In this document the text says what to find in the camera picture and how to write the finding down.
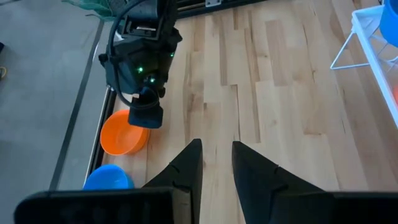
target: blue container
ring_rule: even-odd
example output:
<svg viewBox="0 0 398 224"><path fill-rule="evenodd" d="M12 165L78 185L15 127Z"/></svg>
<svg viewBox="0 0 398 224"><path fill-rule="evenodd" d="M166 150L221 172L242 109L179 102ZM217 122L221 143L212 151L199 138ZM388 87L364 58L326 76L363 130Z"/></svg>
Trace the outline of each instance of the blue container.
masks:
<svg viewBox="0 0 398 224"><path fill-rule="evenodd" d="M104 165L87 178L83 190L133 189L132 179L116 165Z"/></svg>
<svg viewBox="0 0 398 224"><path fill-rule="evenodd" d="M380 31L389 44L398 47L398 0L384 1Z"/></svg>

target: light wood surface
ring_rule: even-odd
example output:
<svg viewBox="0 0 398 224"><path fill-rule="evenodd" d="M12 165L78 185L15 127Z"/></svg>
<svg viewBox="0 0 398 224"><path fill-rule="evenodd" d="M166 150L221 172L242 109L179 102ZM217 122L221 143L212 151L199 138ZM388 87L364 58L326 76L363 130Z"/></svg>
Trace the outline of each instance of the light wood surface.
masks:
<svg viewBox="0 0 398 224"><path fill-rule="evenodd" d="M161 100L163 126L142 151L104 163L140 187L201 138L202 223L244 223L234 140L325 190L398 190L398 131L372 71L329 69L351 12L377 4L270 0L178 21L183 42ZM354 40L338 64L364 61Z"/></svg>

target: gray floor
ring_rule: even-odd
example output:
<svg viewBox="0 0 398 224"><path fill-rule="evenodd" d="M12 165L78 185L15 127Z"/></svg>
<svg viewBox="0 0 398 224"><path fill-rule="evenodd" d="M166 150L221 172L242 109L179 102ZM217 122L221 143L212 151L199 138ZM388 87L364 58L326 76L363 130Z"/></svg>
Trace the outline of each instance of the gray floor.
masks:
<svg viewBox="0 0 398 224"><path fill-rule="evenodd" d="M24 197L49 188L99 23L88 13L48 0L0 6L6 45L0 66L8 69L0 82L0 223L12 223ZM104 50L103 36L96 54ZM104 71L94 60L61 189L82 186L91 154L105 93Z"/></svg>

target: black cable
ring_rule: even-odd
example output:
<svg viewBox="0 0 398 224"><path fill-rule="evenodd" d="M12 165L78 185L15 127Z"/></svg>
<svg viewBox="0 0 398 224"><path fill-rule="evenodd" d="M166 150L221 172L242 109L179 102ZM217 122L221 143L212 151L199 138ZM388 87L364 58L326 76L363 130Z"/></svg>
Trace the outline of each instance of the black cable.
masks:
<svg viewBox="0 0 398 224"><path fill-rule="evenodd" d="M115 18L113 24L112 24L112 28L111 31L109 32L109 39L108 39L108 54L109 54L109 60L113 60L112 65L113 65L113 72L114 72L114 80L115 80L115 84L116 86L114 86L114 89L116 91L116 93L118 94L120 100L128 105L130 108L133 108L135 110L145 110L145 109L149 109L152 108L154 106L156 106L159 103L159 95L151 88L149 88L150 90L152 90L155 95L157 96L156 100L152 103L146 104L146 105L137 105L133 102L129 102L127 99L125 99L125 97L122 95L121 90L120 90L120 83L119 83L119 73L118 73L118 66L115 65L115 63L119 63L117 61L117 59L115 59L115 53L114 53L114 47L113 47L113 42L114 42L114 36L115 33L119 27L120 21L122 20L122 18L124 17L124 15L130 11L132 8L136 7L138 4L144 2L146 0L138 0L136 2L129 2L126 7L123 9L123 11Z"/></svg>

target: white wire rack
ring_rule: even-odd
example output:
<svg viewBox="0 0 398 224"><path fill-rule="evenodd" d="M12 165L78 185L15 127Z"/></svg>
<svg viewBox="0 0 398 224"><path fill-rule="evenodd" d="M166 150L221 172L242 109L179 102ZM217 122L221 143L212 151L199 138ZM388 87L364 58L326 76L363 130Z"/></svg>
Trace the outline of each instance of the white wire rack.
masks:
<svg viewBox="0 0 398 224"><path fill-rule="evenodd" d="M367 9L360 9L353 12L353 18L351 20L353 27L351 33L348 36L346 42L343 44L341 50L338 52L336 58L330 66L332 70L355 68L370 65L376 81L380 87L381 93L387 103L387 106L391 112L392 118L398 128L398 105L394 99L392 89L397 83L389 83L391 76L397 76L398 78L398 56L394 56L390 59L381 58L381 53L389 47L389 49L395 48L389 45L381 35L376 35L375 32L378 30L380 25L381 14L384 6L370 7ZM344 65L336 67L335 64L338 61L340 55L343 53L347 43L351 40L353 35L358 36L359 42L362 45L365 56L368 63L361 63L356 65ZM373 42L379 42L381 45L380 49L375 49Z"/></svg>

